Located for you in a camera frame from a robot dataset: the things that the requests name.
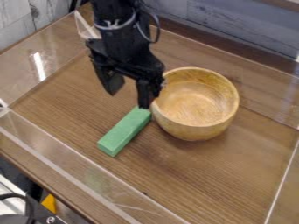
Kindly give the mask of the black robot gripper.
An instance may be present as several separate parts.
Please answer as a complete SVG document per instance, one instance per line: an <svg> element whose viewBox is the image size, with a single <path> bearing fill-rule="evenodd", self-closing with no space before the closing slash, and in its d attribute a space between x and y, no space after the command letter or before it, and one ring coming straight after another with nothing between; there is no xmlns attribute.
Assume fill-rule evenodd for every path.
<svg viewBox="0 0 299 224"><path fill-rule="evenodd" d="M106 91L115 95L126 84L125 77L137 81L138 105L149 109L163 89L165 63L151 52L150 24L134 22L121 29L99 28L102 39L86 41L98 79Z"/></svg>

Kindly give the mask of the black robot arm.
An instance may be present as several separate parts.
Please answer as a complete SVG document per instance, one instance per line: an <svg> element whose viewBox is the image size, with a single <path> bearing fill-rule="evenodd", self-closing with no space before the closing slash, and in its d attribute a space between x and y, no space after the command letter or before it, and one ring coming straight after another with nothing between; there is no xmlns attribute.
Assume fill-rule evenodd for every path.
<svg viewBox="0 0 299 224"><path fill-rule="evenodd" d="M135 80L138 106L149 109L159 97L165 82L165 63L151 52L161 36L151 34L150 24L159 17L143 0L90 0L94 25L101 37L86 41L101 83L110 94Z"/></svg>

